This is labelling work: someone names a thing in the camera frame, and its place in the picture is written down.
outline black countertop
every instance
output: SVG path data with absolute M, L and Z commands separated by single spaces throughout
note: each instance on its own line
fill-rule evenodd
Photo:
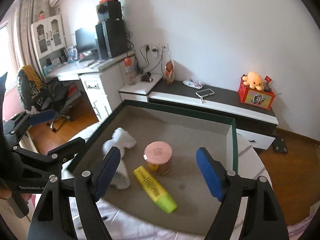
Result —
M 207 89 L 207 88 L 212 89 L 215 92 L 215 94 L 212 96 L 205 97 L 204 98 L 205 100 L 222 103 L 226 105 L 231 105 L 231 106 L 237 106 L 240 108 L 256 111 L 256 112 L 271 115 L 274 117 L 276 116 L 272 108 L 270 108 L 270 110 L 266 110 L 257 106 L 251 106 L 251 105 L 241 103 L 239 94 L 236 91 L 216 88 L 216 87 L 207 86 L 207 85 L 204 85 L 201 90 Z M 199 90 L 195 88 L 187 87 L 182 83 L 182 81 L 174 81 L 172 85 L 168 86 L 166 80 L 164 79 L 159 81 L 159 83 L 151 90 L 151 92 L 161 92 L 161 93 L 167 93 L 167 94 L 173 94 L 173 95 L 179 95 L 179 96 L 185 96 L 185 97 L 191 97 L 191 98 L 199 98 L 196 95 L 196 91 L 199 91 Z

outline speaker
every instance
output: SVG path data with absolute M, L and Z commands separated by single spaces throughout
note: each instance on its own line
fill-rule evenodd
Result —
M 119 1 L 105 1 L 96 6 L 99 21 L 122 19 L 121 3 Z
M 122 19 L 102 21 L 96 25 L 96 32 L 100 59 L 114 58 L 129 50 Z

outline yellow highlighter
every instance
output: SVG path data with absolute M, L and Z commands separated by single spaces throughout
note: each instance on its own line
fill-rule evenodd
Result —
M 170 214 L 177 208 L 177 204 L 169 195 L 169 193 L 160 185 L 154 177 L 152 177 L 149 172 L 140 166 L 133 171 L 138 182 L 152 199 L 152 201 L 161 208 L 167 214 Z

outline blue gripper pad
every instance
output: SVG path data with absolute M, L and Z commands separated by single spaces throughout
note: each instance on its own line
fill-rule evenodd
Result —
M 207 183 L 211 195 L 221 202 L 226 193 L 227 187 L 225 168 L 220 162 L 215 161 L 204 147 L 197 150 L 196 162 L 205 182 Z
M 112 147 L 104 159 L 93 169 L 91 180 L 96 190 L 94 192 L 96 202 L 107 193 L 120 160 L 120 150 L 117 147 Z
M 37 125 L 43 122 L 48 122 L 56 117 L 56 111 L 47 110 L 38 114 L 33 114 L 29 117 L 28 125 Z

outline cup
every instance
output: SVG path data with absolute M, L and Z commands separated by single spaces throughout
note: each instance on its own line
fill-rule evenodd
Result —
M 144 150 L 143 157 L 148 170 L 154 174 L 164 175 L 171 169 L 172 148 L 166 142 L 150 143 Z

